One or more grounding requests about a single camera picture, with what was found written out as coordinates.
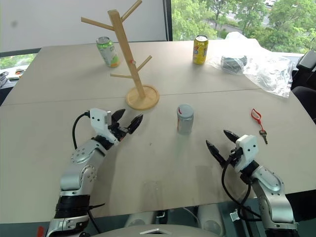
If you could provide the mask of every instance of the key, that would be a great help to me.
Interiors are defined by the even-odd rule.
[[[260,130],[259,134],[263,137],[263,139],[265,140],[265,143],[268,144],[267,141],[267,132],[265,130]]]

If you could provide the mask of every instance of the round wooden base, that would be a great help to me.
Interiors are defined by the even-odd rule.
[[[145,91],[145,98],[140,98],[137,92],[137,89],[132,88],[127,96],[126,102],[130,107],[135,110],[148,110],[155,106],[159,101],[159,93],[158,91],[151,85],[143,85]]]

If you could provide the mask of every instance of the yellow soda can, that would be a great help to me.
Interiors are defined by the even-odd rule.
[[[193,45],[193,62],[202,65],[206,60],[208,38],[204,35],[196,36]]]

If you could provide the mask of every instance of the plastic bag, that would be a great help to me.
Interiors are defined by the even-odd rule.
[[[294,63],[262,48],[256,39],[231,32],[206,62],[234,75],[245,75],[263,90],[288,98]]]

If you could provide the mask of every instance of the parked car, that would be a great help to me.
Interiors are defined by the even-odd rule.
[[[273,6],[273,4],[276,2],[276,0],[265,0],[265,5],[267,6]]]

